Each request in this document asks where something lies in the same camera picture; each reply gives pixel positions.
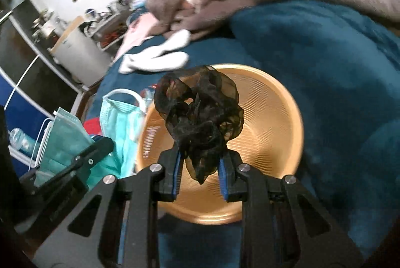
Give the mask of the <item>green face mask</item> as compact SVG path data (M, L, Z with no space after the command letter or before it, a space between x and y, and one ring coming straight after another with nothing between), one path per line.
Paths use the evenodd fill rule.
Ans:
M54 115L54 120L45 129L36 156L35 188L71 165L74 158L94 143L76 116L61 107Z

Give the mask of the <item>teal face mask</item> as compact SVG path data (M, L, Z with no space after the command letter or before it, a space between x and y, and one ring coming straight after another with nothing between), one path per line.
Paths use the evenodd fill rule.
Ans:
M117 88L102 97L100 115L83 123L89 135L109 137L114 142L114 150L91 169L87 180L90 189L107 175L122 179L134 174L146 111L147 104L138 93Z

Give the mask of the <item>black sheer fabric scrunchie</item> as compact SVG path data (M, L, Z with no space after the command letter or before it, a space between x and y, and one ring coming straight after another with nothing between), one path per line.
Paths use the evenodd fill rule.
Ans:
M165 74L156 84L154 106L199 184L217 171L227 143L243 130L235 82L210 65Z

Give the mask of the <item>yellow plastic basket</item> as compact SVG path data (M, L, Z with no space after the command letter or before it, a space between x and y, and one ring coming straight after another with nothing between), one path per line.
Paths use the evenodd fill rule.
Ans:
M243 130L227 143L228 148L266 175L293 175L303 154L304 128L290 92L271 75L248 65L225 63L214 67L234 81L244 110ZM241 220L241 203L224 201L217 174L199 184L183 170L176 201L159 206L179 219L201 225Z

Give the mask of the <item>white storage shelf rack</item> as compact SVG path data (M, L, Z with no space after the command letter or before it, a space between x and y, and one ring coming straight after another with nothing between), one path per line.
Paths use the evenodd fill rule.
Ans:
M107 6L106 11L88 9L83 33L93 40L100 50L106 51L124 37L128 29L127 20L132 12L131 4L126 0L114 0Z

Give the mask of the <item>dark blue bed blanket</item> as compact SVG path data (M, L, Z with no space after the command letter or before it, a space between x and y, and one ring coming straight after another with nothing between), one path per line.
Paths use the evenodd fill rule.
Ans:
M259 4L185 48L188 67L244 64L292 94L304 123L297 175L365 257L399 266L399 38L318 0Z

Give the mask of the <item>white sock lower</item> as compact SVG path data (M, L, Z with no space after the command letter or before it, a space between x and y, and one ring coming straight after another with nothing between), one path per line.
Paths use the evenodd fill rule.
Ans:
M139 55L124 55L119 66L119 74L131 74L136 70L143 72L167 72L183 68L189 61L189 55L176 51L155 58Z

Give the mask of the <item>white sock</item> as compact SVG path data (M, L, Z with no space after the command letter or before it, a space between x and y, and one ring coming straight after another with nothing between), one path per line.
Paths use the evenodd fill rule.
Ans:
M177 51L178 49L184 48L191 41L191 33L188 30L179 30L173 33L166 41L162 44L150 46L145 48L140 53L134 54L135 60L147 60L158 58L164 53L170 51Z
M189 55L176 51L155 58L139 55L124 55L119 66L119 74L131 74L136 70L143 72L167 72L183 68L189 61Z

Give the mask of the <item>white sock upper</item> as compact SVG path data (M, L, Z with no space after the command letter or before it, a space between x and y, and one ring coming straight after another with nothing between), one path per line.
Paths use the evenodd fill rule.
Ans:
M173 33L166 41L162 44L150 46L145 48L140 53L134 54L135 60L147 60L158 58L164 53L170 51L177 51L178 49L184 48L191 41L191 33L188 30L179 30Z

